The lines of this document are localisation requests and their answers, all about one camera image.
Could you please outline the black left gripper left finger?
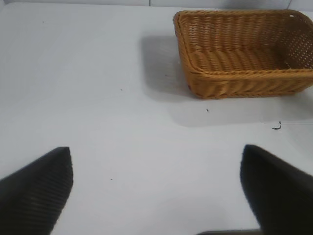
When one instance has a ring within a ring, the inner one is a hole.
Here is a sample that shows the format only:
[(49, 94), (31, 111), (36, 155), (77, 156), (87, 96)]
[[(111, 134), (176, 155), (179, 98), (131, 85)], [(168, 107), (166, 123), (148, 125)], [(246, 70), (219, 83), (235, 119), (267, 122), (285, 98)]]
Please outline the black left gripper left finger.
[(73, 186), (69, 147), (57, 147), (0, 181), (0, 233), (51, 234)]

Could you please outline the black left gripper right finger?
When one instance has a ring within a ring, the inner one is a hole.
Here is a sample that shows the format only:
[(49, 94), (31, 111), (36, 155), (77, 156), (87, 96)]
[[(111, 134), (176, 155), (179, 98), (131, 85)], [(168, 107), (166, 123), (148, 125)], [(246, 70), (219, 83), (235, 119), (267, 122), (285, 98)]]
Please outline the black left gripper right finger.
[(311, 175), (256, 145), (246, 145), (240, 180), (263, 234), (313, 233)]

